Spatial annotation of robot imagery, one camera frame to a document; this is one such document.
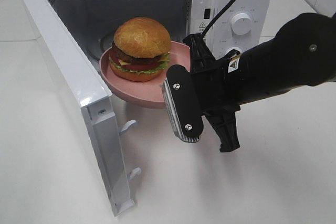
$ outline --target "beef patty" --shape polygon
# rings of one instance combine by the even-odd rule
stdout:
[[[158,62],[161,55],[155,56],[154,58],[135,58],[130,55],[125,54],[123,51],[121,51],[114,43],[112,43],[112,49],[117,54],[117,57],[125,62],[131,63],[131,64],[151,64],[154,62]]]

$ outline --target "warning label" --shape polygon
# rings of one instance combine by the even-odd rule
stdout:
[[[235,57],[233,57],[229,63],[229,66],[228,66],[228,69],[227,69],[227,72],[228,73],[231,73],[235,70],[238,69],[239,67],[239,60],[240,60],[240,55],[237,55]]]
[[[209,24],[209,19],[197,19],[195,20],[195,26],[193,33],[201,33],[205,27]]]
[[[205,24],[204,24],[204,22],[202,22],[200,25],[199,25],[199,28],[205,28],[206,26],[205,26]]]

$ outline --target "microwave control panel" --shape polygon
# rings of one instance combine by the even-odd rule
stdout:
[[[217,14],[229,0],[218,0]],[[216,59],[232,49],[246,51],[259,43],[269,0],[237,0],[213,27],[212,53]]]

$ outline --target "white countertop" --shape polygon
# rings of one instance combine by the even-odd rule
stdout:
[[[271,0],[260,41],[313,10]],[[219,152],[204,120],[197,144],[176,139],[164,110],[113,105],[136,206],[114,217],[90,141],[71,126],[21,0],[0,0],[0,223],[334,223],[336,89],[303,87],[243,105],[241,148]]]

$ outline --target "white microwave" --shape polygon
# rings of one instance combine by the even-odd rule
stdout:
[[[69,116],[80,117],[91,139],[114,215],[133,206],[112,92],[99,75],[99,57],[126,20],[151,17],[173,41],[200,33],[229,0],[23,0],[49,73]],[[258,44],[270,0],[237,0],[205,40],[216,58]]]

